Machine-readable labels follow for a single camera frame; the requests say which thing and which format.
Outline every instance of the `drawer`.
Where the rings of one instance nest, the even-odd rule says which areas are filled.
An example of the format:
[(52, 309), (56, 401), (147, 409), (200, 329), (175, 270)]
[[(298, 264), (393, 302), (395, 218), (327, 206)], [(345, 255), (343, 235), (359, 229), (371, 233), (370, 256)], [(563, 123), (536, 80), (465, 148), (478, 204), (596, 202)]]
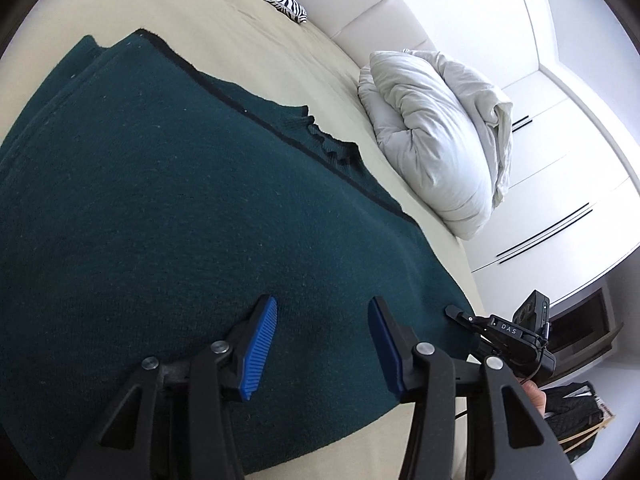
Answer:
[(532, 290), (557, 303), (595, 280), (640, 242), (640, 197), (630, 179), (575, 222), (507, 261), (473, 273), (487, 312), (511, 319)]
[(532, 118), (530, 123), (514, 127), (510, 186), (543, 170), (585, 142), (598, 143), (599, 140), (604, 139), (596, 126), (578, 105), (565, 99)]
[(503, 90), (513, 101), (513, 122), (526, 116), (533, 118), (567, 99), (566, 94), (540, 71), (523, 77)]
[(584, 143), (510, 188), (484, 228), (464, 242), (471, 269), (487, 266), (544, 235), (627, 178), (604, 138)]

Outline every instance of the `blue gripper pad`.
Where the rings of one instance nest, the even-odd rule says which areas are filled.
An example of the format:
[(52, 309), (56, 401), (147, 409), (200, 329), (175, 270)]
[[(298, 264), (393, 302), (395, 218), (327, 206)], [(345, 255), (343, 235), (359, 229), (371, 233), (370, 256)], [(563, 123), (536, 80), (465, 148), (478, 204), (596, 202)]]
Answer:
[(402, 381), (402, 359), (396, 348), (396, 344), (386, 325), (385, 318), (380, 311), (376, 298), (369, 301), (369, 311), (367, 313), (369, 321), (369, 332), (373, 339), (373, 344), (378, 353), (378, 360), (385, 376), (386, 387), (398, 400), (401, 400), (406, 392)]
[(269, 348), (273, 335), (276, 332), (276, 324), (278, 322), (278, 305), (276, 300), (269, 296), (266, 299), (266, 305), (260, 315), (260, 319), (256, 325), (254, 335), (249, 342), (249, 346), (244, 355), (244, 366), (242, 369), (242, 380), (240, 381), (240, 397), (242, 400), (251, 399), (252, 394), (258, 389), (262, 370), (267, 361)]

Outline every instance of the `folded duvet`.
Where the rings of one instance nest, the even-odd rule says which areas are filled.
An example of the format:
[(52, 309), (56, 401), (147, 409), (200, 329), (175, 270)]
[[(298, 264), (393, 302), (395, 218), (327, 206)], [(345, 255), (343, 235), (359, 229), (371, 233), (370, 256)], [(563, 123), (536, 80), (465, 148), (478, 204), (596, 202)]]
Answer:
[(396, 405), (367, 327), (399, 322), (457, 358), (470, 306), (353, 143), (198, 72), (157, 36), (84, 38), (0, 148), (0, 424), (39, 480), (151, 355), (223, 338), (260, 294), (278, 327), (232, 409), (245, 472), (311, 452)]
[(439, 52), (374, 52), (358, 94), (380, 149), (462, 239), (509, 187), (511, 107), (481, 73)]

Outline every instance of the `metal screw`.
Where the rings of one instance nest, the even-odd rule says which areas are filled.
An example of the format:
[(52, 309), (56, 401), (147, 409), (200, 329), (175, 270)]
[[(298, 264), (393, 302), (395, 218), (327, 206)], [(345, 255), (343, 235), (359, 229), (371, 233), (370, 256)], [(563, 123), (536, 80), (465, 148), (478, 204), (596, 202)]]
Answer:
[(431, 355), (436, 351), (435, 346), (431, 343), (418, 343), (415, 349), (418, 351), (418, 354), (422, 355)]
[(214, 354), (224, 354), (229, 350), (229, 343), (226, 341), (215, 341), (211, 343), (211, 351)]
[(146, 359), (143, 359), (142, 361), (142, 367), (145, 370), (155, 370), (156, 368), (158, 368), (158, 365), (160, 363), (158, 362), (158, 359), (151, 356), (151, 357), (147, 357)]
[(502, 359), (495, 355), (489, 356), (485, 363), (489, 368), (491, 368), (491, 370), (502, 370), (502, 366), (504, 366)]

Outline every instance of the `human hand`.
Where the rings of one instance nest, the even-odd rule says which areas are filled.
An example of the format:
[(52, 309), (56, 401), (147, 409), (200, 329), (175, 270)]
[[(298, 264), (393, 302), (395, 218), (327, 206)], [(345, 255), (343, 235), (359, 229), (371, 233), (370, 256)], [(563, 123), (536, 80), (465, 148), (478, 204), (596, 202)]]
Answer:
[(540, 412), (540, 415), (545, 416), (546, 393), (540, 390), (537, 384), (533, 381), (526, 381), (522, 383), (522, 389), (531, 400), (533, 406)]

